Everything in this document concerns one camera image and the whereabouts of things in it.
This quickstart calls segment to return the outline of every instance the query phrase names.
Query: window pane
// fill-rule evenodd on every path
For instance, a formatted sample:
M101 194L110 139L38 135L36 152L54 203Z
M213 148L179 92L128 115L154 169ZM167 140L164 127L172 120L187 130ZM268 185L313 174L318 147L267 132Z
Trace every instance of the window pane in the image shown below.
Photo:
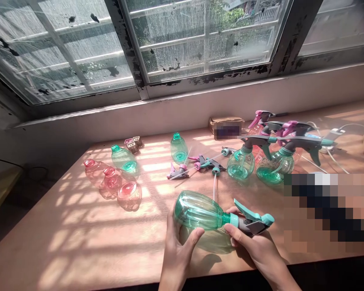
M0 73L31 105L135 85L103 0L0 1Z
M290 0L127 0L149 82L267 63Z
M364 0L324 0L299 55L364 45Z

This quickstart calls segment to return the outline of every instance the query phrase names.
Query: white wall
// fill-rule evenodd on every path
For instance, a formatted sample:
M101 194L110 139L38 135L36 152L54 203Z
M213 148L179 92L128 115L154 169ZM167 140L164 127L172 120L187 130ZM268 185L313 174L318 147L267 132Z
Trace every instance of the white wall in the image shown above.
M0 157L64 169L99 141L202 128L211 116L251 120L260 109L301 112L361 99L364 64L28 122L0 130Z

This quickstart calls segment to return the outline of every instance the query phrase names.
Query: table surface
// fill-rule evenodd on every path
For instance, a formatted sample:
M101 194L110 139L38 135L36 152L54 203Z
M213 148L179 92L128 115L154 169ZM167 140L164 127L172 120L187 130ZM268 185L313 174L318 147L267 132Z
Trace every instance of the table surface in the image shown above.
M329 128L359 122L364 124L364 102L283 117L281 120L314 121L326 134ZM350 173L364 173L362 153L364 129L347 128L337 140L342 149L336 159ZM181 132L190 155L214 157L222 146L239 148L240 140L215 141L208 129ZM0 290L95 290L158 282L161 272L166 214L182 190L212 196L213 175L193 172L190 178L168 181L169 142L172 134L143 137L145 146L136 156L141 176L142 201L137 211L125 211L115 200L104 200L86 179L83 160L93 158L112 165L110 147L123 141L91 146L67 173L0 242ZM227 157L217 160L226 165ZM321 157L322 168L342 173ZM300 160L294 172L317 171ZM364 195L353 197L355 178L340 181L337 195L343 207L356 207L356 218L364 218ZM226 173L217 180L217 202L223 209L236 198L260 214L270 213L270 228L280 254L289 264L364 255L364 242L335 242L334 233L322 230L314 209L299 207L299 198L288 197L282 188L270 188L255 174L239 183ZM207 276L251 270L248 255L232 248L221 230L207 232L194 250L190 276Z

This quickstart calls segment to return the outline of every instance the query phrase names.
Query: black cable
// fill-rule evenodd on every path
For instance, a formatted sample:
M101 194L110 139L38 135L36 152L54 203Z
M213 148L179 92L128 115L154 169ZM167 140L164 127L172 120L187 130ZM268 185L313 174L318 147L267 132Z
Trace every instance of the black cable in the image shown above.
M25 172L27 173L27 178L29 178L29 179L33 180L34 182L40 182L40 181L42 181L43 179L46 179L46 178L47 178L47 176L48 176L48 174L49 174L49 169L47 169L47 168L45 168L45 167L32 167L32 168L26 169L26 168L24 168L23 166L21 166L21 165L19 165L19 164L15 164L15 163L13 163L13 162L9 162L9 161L6 161L6 160L2 160L2 159L0 159L0 162L5 162L5 163L8 163L8 164L12 164L12 165L14 165L14 166L17 166L17 167L21 168L23 171L25 171ZM30 177L30 171L31 171L31 170L33 170L33 169L44 169L44 170L46 171L46 173L45 173L45 175L44 175L41 179L39 179L39 180L34 180L34 179L32 179L32 178Z
M15 163L13 163L13 162L9 162L9 161L2 160L2 159L0 159L0 162L6 162L6 163L8 163L8 164L12 164L12 165L14 165L14 166L17 166L17 167L21 168L22 170L25 170L25 168L24 168L24 167L22 167L21 165L15 164Z

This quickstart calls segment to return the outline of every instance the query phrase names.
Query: hand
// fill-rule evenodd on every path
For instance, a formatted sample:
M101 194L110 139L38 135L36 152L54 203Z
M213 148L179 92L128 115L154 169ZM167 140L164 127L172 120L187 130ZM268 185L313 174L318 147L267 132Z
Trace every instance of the hand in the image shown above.
M239 210L234 206L226 212L239 213ZM224 228L231 236L232 246L241 245L247 250L257 269L267 279L273 290L300 290L268 231L250 238L232 224L226 224Z
M167 215L166 246L159 291L180 291L186 281L191 255L198 240L204 234L203 228L193 230L184 245L179 242L181 225L174 220L174 207Z

